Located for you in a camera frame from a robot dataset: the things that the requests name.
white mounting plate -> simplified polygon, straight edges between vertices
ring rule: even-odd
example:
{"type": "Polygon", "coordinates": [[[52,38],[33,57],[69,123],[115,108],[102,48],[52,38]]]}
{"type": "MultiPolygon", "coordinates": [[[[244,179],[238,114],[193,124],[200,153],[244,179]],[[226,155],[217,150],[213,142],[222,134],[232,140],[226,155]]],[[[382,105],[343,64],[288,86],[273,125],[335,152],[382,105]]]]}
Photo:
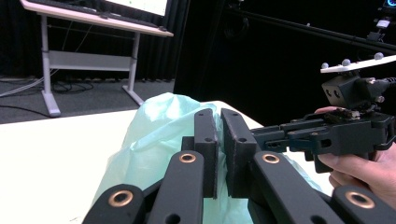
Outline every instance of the white mounting plate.
{"type": "Polygon", "coordinates": [[[382,59],[372,59],[372,60],[367,60],[367,61],[362,61],[362,62],[357,62],[357,63],[351,63],[347,66],[343,66],[341,64],[333,66],[333,67],[328,67],[328,68],[322,68],[320,69],[320,73],[341,73],[341,72],[347,72],[347,71],[352,71],[356,69],[361,69],[365,67],[371,67],[371,66],[376,66],[380,65],[383,63],[391,63],[396,61],[396,55],[388,56],[388,57],[383,57],[382,59]]]}

human hand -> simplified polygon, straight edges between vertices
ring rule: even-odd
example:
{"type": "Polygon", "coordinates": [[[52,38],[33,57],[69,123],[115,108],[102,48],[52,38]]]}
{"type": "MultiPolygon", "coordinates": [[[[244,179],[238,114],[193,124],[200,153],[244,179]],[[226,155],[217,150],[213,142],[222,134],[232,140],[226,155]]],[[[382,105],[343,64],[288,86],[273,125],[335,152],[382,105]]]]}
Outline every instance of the human hand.
{"type": "MultiPolygon", "coordinates": [[[[316,113],[331,111],[323,107],[316,113]]],[[[396,209],[396,144],[388,150],[377,151],[372,161],[355,155],[318,155],[320,161],[333,169],[329,181],[333,187],[354,185],[369,189],[378,198],[396,209]]]]}

white table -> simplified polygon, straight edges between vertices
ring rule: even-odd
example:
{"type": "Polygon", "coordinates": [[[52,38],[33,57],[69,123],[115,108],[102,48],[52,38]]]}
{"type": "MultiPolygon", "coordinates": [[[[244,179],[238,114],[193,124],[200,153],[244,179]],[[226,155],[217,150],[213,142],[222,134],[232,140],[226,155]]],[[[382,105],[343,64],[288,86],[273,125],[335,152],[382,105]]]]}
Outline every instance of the white table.
{"type": "Polygon", "coordinates": [[[25,9],[34,11],[41,16],[41,38],[44,73],[44,90],[42,91],[42,94],[50,116],[59,117],[61,115],[61,111],[59,110],[59,107],[56,104],[55,98],[53,97],[50,89],[51,68],[75,70],[129,71],[128,85],[123,86],[123,88],[139,105],[143,104],[143,100],[136,94],[136,92],[134,92],[134,79],[136,73],[140,34],[167,37],[173,36],[172,33],[126,21],[102,19],[96,15],[66,10],[58,7],[49,7],[45,5],[31,3],[26,0],[20,1],[25,9]],[[47,17],[53,17],[68,21],[79,21],[88,24],[134,32],[132,57],[50,50],[47,30],[47,17]]]}
{"type": "MultiPolygon", "coordinates": [[[[135,112],[0,125],[0,223],[81,223],[135,112]]],[[[261,127],[244,119],[250,129],[261,127]]],[[[328,174],[316,174],[303,153],[290,157],[331,195],[328,174]]]]}

table surface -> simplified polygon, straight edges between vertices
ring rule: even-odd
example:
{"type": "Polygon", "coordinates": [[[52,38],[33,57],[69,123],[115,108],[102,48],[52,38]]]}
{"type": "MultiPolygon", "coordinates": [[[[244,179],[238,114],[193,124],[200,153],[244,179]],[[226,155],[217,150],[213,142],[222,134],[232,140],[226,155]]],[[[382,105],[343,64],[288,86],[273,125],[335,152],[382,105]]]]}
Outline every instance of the table surface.
{"type": "Polygon", "coordinates": [[[103,19],[96,15],[90,15],[87,13],[76,12],[58,7],[49,7],[40,4],[28,2],[27,0],[20,0],[23,7],[27,10],[35,11],[38,14],[47,15],[53,18],[69,20],[69,21],[80,21],[88,24],[105,26],[109,28],[117,28],[121,30],[139,32],[147,35],[157,36],[173,36],[170,32],[164,32],[157,28],[148,27],[140,24],[135,24],[127,21],[118,21],[113,19],[103,19]]]}
{"type": "MultiPolygon", "coordinates": [[[[223,102],[219,109],[235,110],[223,102]]],[[[136,110],[0,125],[0,223],[81,223],[136,110]]],[[[243,115],[250,129],[261,125],[243,115]]],[[[290,153],[329,195],[328,174],[290,153]]]]}

circular joint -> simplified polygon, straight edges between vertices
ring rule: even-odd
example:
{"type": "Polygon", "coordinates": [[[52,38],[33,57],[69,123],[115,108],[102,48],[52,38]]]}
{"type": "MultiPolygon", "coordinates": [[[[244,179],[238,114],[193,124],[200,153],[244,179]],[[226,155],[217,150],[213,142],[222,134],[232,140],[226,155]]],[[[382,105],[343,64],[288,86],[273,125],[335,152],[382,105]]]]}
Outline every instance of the circular joint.
{"type": "Polygon", "coordinates": [[[262,159],[268,163],[278,163],[280,161],[279,157],[272,154],[264,154],[262,155],[262,159]]]}
{"type": "Polygon", "coordinates": [[[181,155],[178,159],[181,162],[190,163],[190,162],[195,161],[197,158],[193,154],[186,153],[186,154],[181,155]]]}
{"type": "Polygon", "coordinates": [[[374,201],[362,193],[348,191],[346,192],[346,198],[361,208],[371,209],[375,207],[374,201]]]}
{"type": "Polygon", "coordinates": [[[119,190],[114,192],[108,198],[108,203],[113,207],[123,207],[130,203],[134,195],[129,190],[119,190]]]}

